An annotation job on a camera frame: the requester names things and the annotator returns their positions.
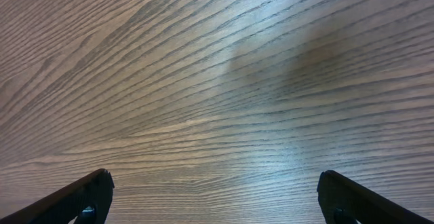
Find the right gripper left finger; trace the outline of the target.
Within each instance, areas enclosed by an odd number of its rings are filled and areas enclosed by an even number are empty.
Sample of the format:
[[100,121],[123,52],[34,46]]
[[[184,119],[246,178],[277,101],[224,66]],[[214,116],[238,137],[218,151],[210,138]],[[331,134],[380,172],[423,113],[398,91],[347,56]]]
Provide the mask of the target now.
[[1,219],[2,223],[103,224],[115,188],[106,169],[98,169],[37,202]]

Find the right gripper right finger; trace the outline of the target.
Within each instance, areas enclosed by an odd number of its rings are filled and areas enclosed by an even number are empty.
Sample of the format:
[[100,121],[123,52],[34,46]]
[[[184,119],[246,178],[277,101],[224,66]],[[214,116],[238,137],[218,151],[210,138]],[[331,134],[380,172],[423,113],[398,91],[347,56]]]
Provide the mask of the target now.
[[433,224],[333,170],[320,174],[317,193],[327,224]]

